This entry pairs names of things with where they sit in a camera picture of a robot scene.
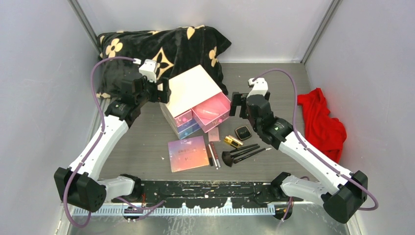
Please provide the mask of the white pink drawer organizer box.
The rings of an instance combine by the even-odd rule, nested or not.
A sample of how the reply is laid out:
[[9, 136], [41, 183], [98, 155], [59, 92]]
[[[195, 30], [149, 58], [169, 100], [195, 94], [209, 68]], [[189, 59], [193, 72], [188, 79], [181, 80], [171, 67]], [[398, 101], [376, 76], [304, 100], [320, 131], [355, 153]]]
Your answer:
[[178, 139], [182, 140], [201, 129], [191, 108], [222, 93], [222, 90], [201, 65], [171, 78], [169, 85], [170, 101], [160, 103], [160, 108]]

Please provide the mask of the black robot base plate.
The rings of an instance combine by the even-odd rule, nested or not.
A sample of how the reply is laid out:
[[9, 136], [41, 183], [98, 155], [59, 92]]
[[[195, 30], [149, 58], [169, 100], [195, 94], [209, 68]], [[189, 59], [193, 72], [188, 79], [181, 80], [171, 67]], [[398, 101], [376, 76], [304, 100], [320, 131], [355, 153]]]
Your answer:
[[125, 196], [131, 203], [154, 206], [160, 201], [165, 208], [223, 208], [230, 201], [233, 209], [264, 208], [271, 203], [289, 200], [269, 182], [255, 181], [142, 181], [137, 196]]

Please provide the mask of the black fan makeup brush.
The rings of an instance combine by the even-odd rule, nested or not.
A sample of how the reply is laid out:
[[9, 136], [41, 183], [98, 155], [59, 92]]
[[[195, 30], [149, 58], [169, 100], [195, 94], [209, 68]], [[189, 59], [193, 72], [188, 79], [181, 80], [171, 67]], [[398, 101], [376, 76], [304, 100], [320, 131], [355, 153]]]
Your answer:
[[223, 151], [223, 152], [222, 152], [222, 155], [221, 155], [221, 157], [222, 157], [222, 161], [223, 161], [223, 163], [224, 163], [226, 166], [232, 167], [232, 165], [233, 165], [233, 160], [234, 160], [235, 158], [240, 157], [240, 156], [242, 156], [242, 155], [244, 155], [244, 154], [247, 154], [247, 153], [249, 153], [249, 152], [251, 152], [251, 151], [253, 151], [253, 150], [256, 150], [256, 149], [258, 149], [259, 147], [260, 147], [260, 146], [258, 145], [258, 146], [256, 146], [256, 147], [252, 147], [252, 148], [245, 149], [245, 150], [240, 150], [240, 151], [237, 151], [237, 152], [234, 152], [234, 153], [229, 153], [229, 151]]

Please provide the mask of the silver lip pencil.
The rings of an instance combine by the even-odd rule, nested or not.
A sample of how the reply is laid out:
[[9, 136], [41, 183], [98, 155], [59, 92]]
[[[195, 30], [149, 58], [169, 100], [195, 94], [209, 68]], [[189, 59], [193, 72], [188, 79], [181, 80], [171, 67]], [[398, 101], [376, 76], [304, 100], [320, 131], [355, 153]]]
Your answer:
[[210, 154], [211, 154], [212, 162], [213, 162], [213, 164], [214, 164], [214, 166], [215, 166], [216, 170], [218, 170], [218, 169], [219, 169], [219, 167], [218, 167], [218, 165], [217, 165], [217, 162], [216, 162], [216, 159], [215, 159], [215, 157], [214, 157], [214, 153], [213, 153], [213, 150], [212, 150], [212, 147], [211, 147], [210, 143], [208, 144], [208, 147], [209, 147], [209, 150], [210, 150]]

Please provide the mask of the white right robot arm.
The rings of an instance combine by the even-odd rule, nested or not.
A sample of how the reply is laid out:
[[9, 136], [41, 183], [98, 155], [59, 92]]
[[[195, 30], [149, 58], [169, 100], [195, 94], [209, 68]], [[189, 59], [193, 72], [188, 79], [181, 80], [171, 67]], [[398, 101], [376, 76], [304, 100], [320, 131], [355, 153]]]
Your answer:
[[272, 196], [278, 201], [287, 197], [310, 201], [323, 207], [337, 222], [347, 223], [369, 195], [367, 175], [333, 162], [307, 142], [290, 122], [274, 116], [269, 96], [269, 92], [265, 95], [233, 92], [230, 116], [240, 107], [239, 116], [249, 120], [264, 143], [294, 159], [317, 179], [311, 182], [282, 172], [271, 182]]

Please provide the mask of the black floral plush blanket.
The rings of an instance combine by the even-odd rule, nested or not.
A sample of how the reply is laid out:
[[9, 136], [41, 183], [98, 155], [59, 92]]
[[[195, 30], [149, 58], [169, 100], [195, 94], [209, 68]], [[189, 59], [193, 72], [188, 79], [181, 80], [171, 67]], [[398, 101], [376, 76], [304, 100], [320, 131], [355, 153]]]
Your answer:
[[101, 66], [101, 84], [95, 94], [98, 98], [115, 98], [120, 93], [121, 79], [136, 71], [124, 57], [156, 61], [157, 78], [173, 78], [201, 65], [224, 94], [224, 75], [218, 56], [225, 52], [231, 41], [210, 26], [180, 26], [171, 30], [117, 31], [97, 37], [99, 60], [116, 58]]

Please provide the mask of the red cloth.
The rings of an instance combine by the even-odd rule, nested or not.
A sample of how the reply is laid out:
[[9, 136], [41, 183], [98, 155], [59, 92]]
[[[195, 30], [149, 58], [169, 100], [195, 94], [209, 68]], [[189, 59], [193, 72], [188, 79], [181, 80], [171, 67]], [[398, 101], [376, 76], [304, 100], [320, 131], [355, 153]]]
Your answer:
[[297, 96], [304, 120], [305, 138], [335, 163], [339, 163], [347, 133], [343, 123], [330, 117], [327, 99], [322, 90], [316, 88]]

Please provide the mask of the black thin makeup brush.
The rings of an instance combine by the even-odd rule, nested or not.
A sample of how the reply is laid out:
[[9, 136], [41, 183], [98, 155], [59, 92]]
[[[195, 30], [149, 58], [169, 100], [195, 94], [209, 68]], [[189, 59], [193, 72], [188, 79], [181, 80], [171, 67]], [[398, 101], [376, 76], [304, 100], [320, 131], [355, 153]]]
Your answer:
[[234, 152], [237, 152], [237, 151], [240, 151], [240, 150], [245, 150], [245, 149], [249, 149], [249, 148], [256, 147], [256, 146], [258, 146], [258, 144], [251, 144], [251, 145], [247, 145], [247, 146], [242, 146], [242, 147], [239, 147], [237, 149], [229, 151], [229, 153], [234, 153]]

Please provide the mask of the holographic eyeshadow palette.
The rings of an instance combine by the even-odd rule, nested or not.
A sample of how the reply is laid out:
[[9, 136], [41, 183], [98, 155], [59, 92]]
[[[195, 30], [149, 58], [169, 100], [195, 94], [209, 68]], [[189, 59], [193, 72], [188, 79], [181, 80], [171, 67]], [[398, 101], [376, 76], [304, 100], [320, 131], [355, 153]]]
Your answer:
[[171, 172], [210, 165], [203, 136], [168, 143]]

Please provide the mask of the black mascara tube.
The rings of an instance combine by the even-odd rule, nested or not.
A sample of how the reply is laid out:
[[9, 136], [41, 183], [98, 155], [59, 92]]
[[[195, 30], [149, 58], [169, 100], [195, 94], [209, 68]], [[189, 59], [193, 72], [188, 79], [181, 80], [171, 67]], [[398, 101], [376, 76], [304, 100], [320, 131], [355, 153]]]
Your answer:
[[213, 157], [212, 157], [212, 153], [211, 153], [211, 149], [210, 149], [209, 144], [207, 144], [207, 146], [206, 146], [206, 151], [207, 151], [207, 156], [208, 156], [208, 161], [209, 161], [210, 166], [214, 166]]

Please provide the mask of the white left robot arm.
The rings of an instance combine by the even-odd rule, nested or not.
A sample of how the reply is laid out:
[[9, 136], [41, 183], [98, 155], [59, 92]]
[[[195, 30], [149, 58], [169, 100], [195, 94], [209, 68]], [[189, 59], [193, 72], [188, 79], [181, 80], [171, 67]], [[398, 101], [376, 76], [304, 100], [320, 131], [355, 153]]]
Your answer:
[[147, 102], [168, 103], [170, 94], [166, 77], [151, 82], [148, 76], [138, 72], [123, 78], [119, 97], [106, 109], [101, 127], [87, 147], [68, 168], [60, 167], [54, 173], [59, 196], [66, 205], [96, 212], [106, 201], [141, 199], [140, 178], [121, 174], [99, 180], [99, 175], [117, 142], [139, 117], [142, 106]]

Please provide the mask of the black square compact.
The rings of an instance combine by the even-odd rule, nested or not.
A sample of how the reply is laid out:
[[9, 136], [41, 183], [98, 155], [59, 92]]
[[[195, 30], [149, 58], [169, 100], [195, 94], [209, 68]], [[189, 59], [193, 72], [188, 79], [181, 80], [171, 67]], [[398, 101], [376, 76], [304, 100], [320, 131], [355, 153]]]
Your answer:
[[240, 141], [245, 141], [252, 137], [251, 131], [249, 130], [248, 126], [240, 126], [235, 129], [236, 137]]

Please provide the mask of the black long makeup brush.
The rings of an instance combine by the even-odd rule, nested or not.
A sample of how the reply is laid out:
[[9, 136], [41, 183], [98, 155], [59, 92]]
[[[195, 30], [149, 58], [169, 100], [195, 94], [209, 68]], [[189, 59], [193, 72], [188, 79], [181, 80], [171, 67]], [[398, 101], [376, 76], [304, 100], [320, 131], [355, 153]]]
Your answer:
[[262, 148], [260, 150], [255, 151], [255, 152], [252, 152], [252, 153], [250, 153], [250, 154], [248, 154], [246, 156], [243, 156], [241, 158], [238, 158], [238, 159], [233, 160], [233, 163], [234, 164], [237, 164], [237, 163], [239, 163], [239, 162], [241, 162], [241, 161], [243, 161], [243, 160], [245, 160], [247, 158], [250, 158], [250, 157], [252, 157], [252, 156], [254, 156], [254, 155], [258, 154], [258, 153], [261, 153], [261, 152], [263, 152], [265, 150], [266, 150], [266, 148]]

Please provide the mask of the small pink card packet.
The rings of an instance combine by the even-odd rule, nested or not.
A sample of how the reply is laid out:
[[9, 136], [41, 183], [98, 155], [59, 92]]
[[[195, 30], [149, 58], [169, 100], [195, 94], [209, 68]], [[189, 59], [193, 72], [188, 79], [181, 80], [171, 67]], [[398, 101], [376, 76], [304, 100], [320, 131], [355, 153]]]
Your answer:
[[218, 127], [214, 127], [208, 131], [208, 140], [212, 142], [220, 141], [220, 134], [219, 134]]

